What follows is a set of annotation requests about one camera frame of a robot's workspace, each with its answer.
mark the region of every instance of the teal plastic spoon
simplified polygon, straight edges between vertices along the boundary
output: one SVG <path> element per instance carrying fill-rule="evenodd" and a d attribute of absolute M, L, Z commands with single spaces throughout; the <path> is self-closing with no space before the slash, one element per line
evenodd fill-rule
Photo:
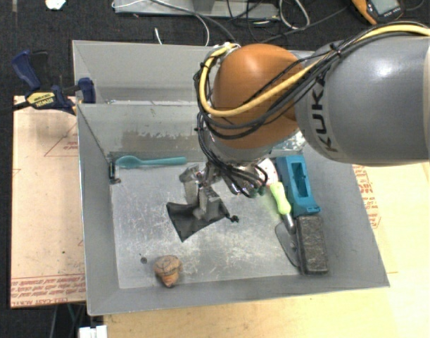
<path fill-rule="evenodd" d="M 176 156 L 175 158 L 163 158 L 163 159 L 152 159 L 149 161 L 143 161 L 138 159 L 136 156 L 126 155 L 121 156 L 116 162 L 120 168 L 134 169 L 140 168 L 143 165 L 183 165 L 186 164 L 186 158 L 184 156 Z"/>

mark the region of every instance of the yellow cable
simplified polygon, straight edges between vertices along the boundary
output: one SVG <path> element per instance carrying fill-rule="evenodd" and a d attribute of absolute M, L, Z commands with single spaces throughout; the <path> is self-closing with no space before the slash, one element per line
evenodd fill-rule
<path fill-rule="evenodd" d="M 377 28 L 376 30 L 373 30 L 367 34 L 365 34 L 363 37 L 361 37 L 358 41 L 362 39 L 366 39 L 368 37 L 373 37 L 375 35 L 385 34 L 387 32 L 414 32 L 416 34 L 425 35 L 430 37 L 430 29 L 425 27 L 420 27 L 418 25 L 392 25 L 387 27 L 381 27 Z M 273 87 L 272 89 L 268 90 L 267 92 L 262 93 L 261 95 L 257 96 L 254 100 L 249 101 L 247 104 L 244 104 L 242 106 L 239 106 L 238 108 L 227 110 L 227 111 L 220 111 L 217 109 L 212 108 L 205 97 L 205 82 L 207 79 L 208 74 L 208 67 L 211 67 L 211 64 L 215 60 L 216 57 L 221 56 L 225 52 L 229 51 L 231 46 L 222 47 L 221 49 L 216 50 L 213 52 L 209 58 L 205 61 L 205 65 L 207 66 L 206 69 L 203 69 L 201 72 L 201 78 L 199 81 L 199 99 L 201 100 L 201 105 L 206 111 L 206 113 L 211 114 L 213 117 L 216 118 L 228 118 L 234 115 L 238 115 L 241 113 L 244 113 L 245 111 L 248 111 L 252 108 L 255 108 L 256 106 L 260 105 L 262 102 L 268 100 L 273 95 L 280 93 L 281 91 L 287 89 L 291 85 L 295 84 L 306 72 L 308 72 L 314 64 L 321 61 L 323 58 L 315 61 L 314 63 L 310 64 L 306 68 L 302 69 L 301 71 L 297 72 L 296 74 L 292 75 L 285 81 L 281 82 L 277 86 Z"/>

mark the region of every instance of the dark floor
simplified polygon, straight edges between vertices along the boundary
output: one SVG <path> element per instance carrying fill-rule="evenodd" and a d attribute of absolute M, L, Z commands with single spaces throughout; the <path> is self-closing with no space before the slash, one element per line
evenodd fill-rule
<path fill-rule="evenodd" d="M 191 16 L 139 16 L 117 15 L 110 7 L 112 0 L 67 0 L 62 11 L 49 11 L 44 0 L 0 0 L 0 109 L 11 105 L 11 97 L 26 92 L 11 67 L 11 59 L 23 49 L 47 50 L 51 73 L 64 86 L 73 83 L 71 41 L 74 39 L 129 41 L 157 44 L 153 29 L 158 28 L 164 44 L 203 45 L 202 24 Z M 405 0 L 407 7 L 421 0 Z M 348 0 L 303 0 L 313 22 L 335 13 L 348 4 Z M 295 23 L 303 23 L 297 8 L 293 10 Z M 430 27 L 430 0 L 405 14 L 406 20 L 415 20 Z M 269 27 L 250 27 L 244 22 L 220 21 L 238 39 L 250 44 L 286 31 L 282 24 Z M 223 43 L 227 36 L 220 28 L 209 23 L 210 45 Z M 272 43 L 288 49 L 315 50 L 365 29 L 367 26 L 351 9 L 319 25 L 280 37 Z M 0 117 L 0 337 L 68 337 L 72 332 L 70 311 L 82 312 L 79 305 L 11 310 L 8 305 L 11 246 L 11 167 L 12 167 L 12 116 Z M 89 324 L 87 318 L 75 322 Z M 51 334 L 53 322 L 55 333 Z"/>

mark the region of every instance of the table surface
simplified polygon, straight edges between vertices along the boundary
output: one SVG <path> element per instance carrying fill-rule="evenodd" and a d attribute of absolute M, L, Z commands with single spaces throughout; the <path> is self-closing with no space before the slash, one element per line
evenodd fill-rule
<path fill-rule="evenodd" d="M 12 307 L 84 299 L 74 126 L 71 115 L 17 113 Z M 108 336 L 430 337 L 430 166 L 356 167 L 356 175 L 365 202 L 372 200 L 368 213 L 389 288 L 107 315 Z M 29 209 L 29 196 L 38 194 L 41 204 Z M 54 208 L 52 201 L 67 203 Z"/>

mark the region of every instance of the orange device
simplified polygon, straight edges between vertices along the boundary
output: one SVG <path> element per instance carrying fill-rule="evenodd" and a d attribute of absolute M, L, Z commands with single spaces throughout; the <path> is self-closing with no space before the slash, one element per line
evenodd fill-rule
<path fill-rule="evenodd" d="M 357 10 L 369 23 L 389 23 L 404 14 L 401 0 L 351 0 Z"/>

